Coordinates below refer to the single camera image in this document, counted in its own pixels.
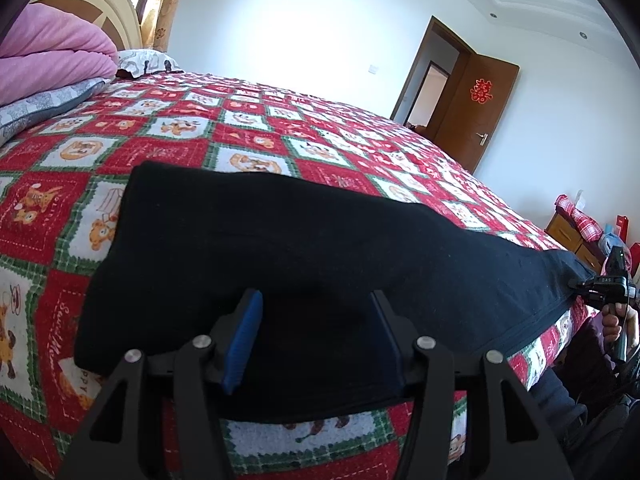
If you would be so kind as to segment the right hand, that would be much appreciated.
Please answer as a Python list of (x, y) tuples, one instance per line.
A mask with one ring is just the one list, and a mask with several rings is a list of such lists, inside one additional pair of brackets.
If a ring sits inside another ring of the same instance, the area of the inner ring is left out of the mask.
[(602, 334), (608, 344), (627, 336), (627, 350), (631, 351), (639, 344), (638, 311), (628, 304), (608, 304), (602, 309)]

